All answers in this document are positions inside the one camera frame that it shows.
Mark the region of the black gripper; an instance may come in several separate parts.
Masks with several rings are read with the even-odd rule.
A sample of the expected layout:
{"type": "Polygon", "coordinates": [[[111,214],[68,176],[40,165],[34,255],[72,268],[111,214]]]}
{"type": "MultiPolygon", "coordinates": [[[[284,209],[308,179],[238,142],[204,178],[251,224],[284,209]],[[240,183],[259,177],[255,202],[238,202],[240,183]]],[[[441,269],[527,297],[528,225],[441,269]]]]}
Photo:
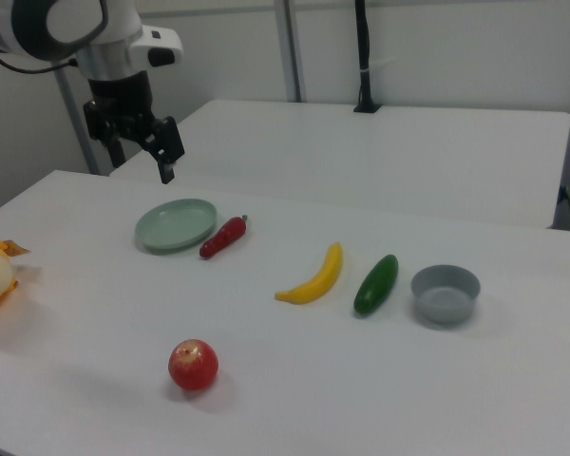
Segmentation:
{"type": "Polygon", "coordinates": [[[175,119],[156,119],[152,113],[152,92],[146,71],[115,81],[88,81],[92,99],[84,105],[85,121],[93,140],[107,143],[113,167],[126,157],[120,140],[145,141],[144,150],[156,161],[161,182],[175,178],[174,166],[184,155],[175,119]]]}

